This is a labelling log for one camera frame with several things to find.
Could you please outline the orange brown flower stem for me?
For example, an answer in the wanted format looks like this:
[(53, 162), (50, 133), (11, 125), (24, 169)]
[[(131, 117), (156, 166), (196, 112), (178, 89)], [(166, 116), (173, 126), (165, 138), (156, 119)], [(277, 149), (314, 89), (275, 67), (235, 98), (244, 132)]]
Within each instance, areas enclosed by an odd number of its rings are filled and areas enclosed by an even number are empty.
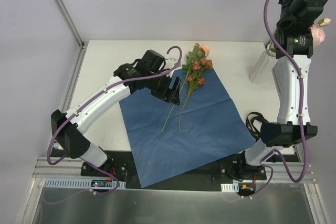
[(204, 78), (204, 74), (205, 72), (207, 72), (212, 68), (213, 68), (212, 60), (207, 59), (205, 56), (200, 58), (196, 57), (192, 58), (191, 56), (187, 57), (187, 64), (185, 67), (183, 67), (183, 70), (185, 70), (186, 73), (186, 77), (182, 84), (182, 88), (184, 88), (184, 86), (187, 85), (187, 89), (186, 89), (186, 98), (182, 105), (178, 119), (179, 132), (181, 132), (182, 114), (184, 112), (189, 97), (193, 94), (194, 90), (205, 85), (206, 81)]

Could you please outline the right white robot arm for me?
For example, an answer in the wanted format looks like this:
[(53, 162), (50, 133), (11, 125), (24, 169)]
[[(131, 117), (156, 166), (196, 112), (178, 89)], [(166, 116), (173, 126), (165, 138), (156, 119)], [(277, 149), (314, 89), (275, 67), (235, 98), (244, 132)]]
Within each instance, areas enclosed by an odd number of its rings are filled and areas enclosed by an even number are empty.
[(317, 39), (312, 35), (314, 21), (322, 14), (328, 0), (279, 0), (281, 13), (271, 41), (250, 73), (250, 81), (259, 83), (262, 76), (272, 72), (280, 107), (276, 122), (268, 122), (256, 114), (261, 129), (246, 124), (256, 143), (244, 151), (236, 173), (248, 179), (275, 153), (315, 137), (318, 128), (310, 123), (308, 112), (308, 74)]

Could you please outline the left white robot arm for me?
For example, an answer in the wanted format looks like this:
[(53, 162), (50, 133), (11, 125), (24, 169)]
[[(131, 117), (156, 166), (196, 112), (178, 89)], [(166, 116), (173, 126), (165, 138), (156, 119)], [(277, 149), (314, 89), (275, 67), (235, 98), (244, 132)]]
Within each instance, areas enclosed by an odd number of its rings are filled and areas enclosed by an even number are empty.
[(98, 91), (79, 105), (66, 112), (54, 111), (51, 114), (48, 164), (57, 164), (57, 161), (51, 161), (50, 155), (54, 144), (58, 143), (65, 151), (64, 157), (79, 158), (99, 176), (108, 175), (112, 158), (84, 134), (112, 106), (141, 89), (150, 90), (152, 96), (164, 102), (178, 105), (181, 78), (172, 75), (180, 67), (181, 59), (166, 59), (154, 50), (147, 50), (142, 58), (120, 65)]

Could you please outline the blue wrapping paper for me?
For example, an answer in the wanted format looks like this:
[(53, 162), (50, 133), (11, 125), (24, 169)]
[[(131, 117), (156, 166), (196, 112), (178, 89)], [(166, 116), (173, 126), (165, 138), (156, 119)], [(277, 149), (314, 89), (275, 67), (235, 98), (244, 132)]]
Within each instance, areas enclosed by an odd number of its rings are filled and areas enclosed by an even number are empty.
[(153, 185), (255, 143), (214, 70), (192, 95), (183, 88), (173, 106), (136, 91), (120, 102), (141, 187)]

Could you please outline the pink artificial flower bunch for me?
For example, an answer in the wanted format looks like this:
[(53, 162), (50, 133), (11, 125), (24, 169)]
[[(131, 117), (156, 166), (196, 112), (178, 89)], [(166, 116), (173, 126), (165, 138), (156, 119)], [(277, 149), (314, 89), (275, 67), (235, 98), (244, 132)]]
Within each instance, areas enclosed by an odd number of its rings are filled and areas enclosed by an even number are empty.
[(205, 85), (206, 81), (204, 78), (205, 72), (213, 68), (213, 63), (208, 59), (210, 54), (210, 48), (208, 45), (200, 45), (195, 43), (193, 48), (186, 54), (186, 64), (182, 65), (183, 73), (185, 74), (182, 86), (180, 90), (182, 91), (186, 87), (186, 98), (182, 105), (179, 115), (179, 127), (178, 130), (181, 131), (181, 118), (189, 97), (193, 92)]

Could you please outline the black ribbon gold lettering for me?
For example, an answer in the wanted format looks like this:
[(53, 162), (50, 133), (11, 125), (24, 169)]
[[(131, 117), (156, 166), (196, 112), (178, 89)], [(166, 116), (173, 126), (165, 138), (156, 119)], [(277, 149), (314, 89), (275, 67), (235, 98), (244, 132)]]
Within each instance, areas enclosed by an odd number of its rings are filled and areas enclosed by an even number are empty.
[(267, 123), (268, 120), (265, 119), (265, 117), (259, 113), (259, 112), (250, 112), (245, 121), (245, 125), (248, 128), (250, 134), (255, 139), (255, 142), (257, 142), (261, 137), (261, 132), (254, 126), (254, 122), (258, 121), (259, 123)]

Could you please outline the single pink rose stem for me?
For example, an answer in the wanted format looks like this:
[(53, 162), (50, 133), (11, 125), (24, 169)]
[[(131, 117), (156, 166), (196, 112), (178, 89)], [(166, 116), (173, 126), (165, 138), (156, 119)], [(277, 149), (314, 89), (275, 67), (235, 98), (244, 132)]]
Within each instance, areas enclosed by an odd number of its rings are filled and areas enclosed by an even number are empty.
[(326, 34), (325, 34), (323, 28), (327, 27), (330, 23), (331, 23), (331, 19), (323, 18), (323, 19), (319, 20), (316, 24), (313, 24), (310, 27), (314, 47), (317, 47), (322, 42), (324, 42)]

